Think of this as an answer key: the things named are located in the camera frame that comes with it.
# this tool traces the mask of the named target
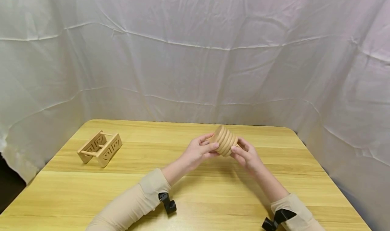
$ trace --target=left hand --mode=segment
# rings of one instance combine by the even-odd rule
[[[178,161],[183,162],[188,171],[195,170],[206,159],[219,156],[215,152],[215,149],[219,147],[218,142],[210,144],[210,141],[207,140],[212,136],[213,133],[208,133],[193,139],[179,157]]]

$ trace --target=finger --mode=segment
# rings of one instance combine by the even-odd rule
[[[246,161],[242,156],[237,155],[236,153],[231,153],[230,156],[235,159],[241,166],[245,166]]]
[[[213,158],[213,157],[217,157],[217,156],[220,156],[217,152],[213,151],[213,152],[208,152],[206,154],[203,155],[203,157],[205,159],[209,159],[209,158]]]
[[[202,143],[203,141],[205,141],[206,139],[210,138],[213,136],[214,133],[207,133],[207,134],[204,134],[204,135],[201,135],[197,138],[195,138],[197,140],[198,143]]]
[[[214,142],[212,144],[207,144],[205,146],[201,146],[200,147],[200,151],[201,151],[202,154],[205,154],[205,153],[208,153],[210,151],[214,151],[218,147],[219,147],[218,142]]]
[[[246,139],[242,137],[238,137],[238,145],[241,146],[242,149],[248,151],[251,148],[252,144],[246,141]]]
[[[231,151],[236,153],[237,155],[243,157],[246,161],[249,161],[252,158],[252,156],[249,152],[244,151],[243,149],[241,149],[237,146],[232,146]]]
[[[200,143],[201,146],[205,146],[205,145],[208,145],[208,144],[210,144],[209,140],[203,141],[202,143]]]

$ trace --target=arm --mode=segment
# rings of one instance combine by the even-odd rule
[[[239,138],[238,144],[241,148],[232,146],[231,157],[254,177],[271,202],[272,212],[275,213],[275,211],[284,208],[297,213],[297,216],[282,224],[284,228],[287,231],[325,231],[298,197],[290,194],[266,168],[254,146],[243,138]]]
[[[163,169],[155,169],[134,187],[111,201],[88,225],[86,231],[125,231],[143,215],[154,210],[160,201],[158,194],[169,192],[180,178],[196,169],[203,161],[219,156],[214,152],[218,143],[209,144],[205,134],[193,139],[177,160]]]

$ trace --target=wooden dowel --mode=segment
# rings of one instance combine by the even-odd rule
[[[83,153],[88,156],[97,156],[96,152],[89,152],[89,151],[80,151],[80,153]]]
[[[111,136],[111,137],[113,137],[113,136],[114,136],[113,134],[110,134],[110,133],[103,133],[103,132],[101,132],[101,134],[103,134],[103,135],[107,135],[107,136]]]

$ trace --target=forearm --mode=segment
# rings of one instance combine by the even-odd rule
[[[161,170],[165,179],[171,186],[190,171],[191,169],[189,168],[188,164],[185,164],[185,162],[180,158]]]
[[[290,194],[264,164],[259,166],[254,176],[271,202],[273,213],[283,208],[297,214],[282,224],[287,231],[324,231],[305,204],[296,195]]]
[[[254,171],[254,177],[270,202],[281,200],[289,195],[286,188],[283,187],[264,164],[257,167]]]
[[[124,231],[143,215],[154,210],[158,194],[169,192],[170,184],[162,171],[155,169],[134,187],[111,201],[89,224],[86,231]]]

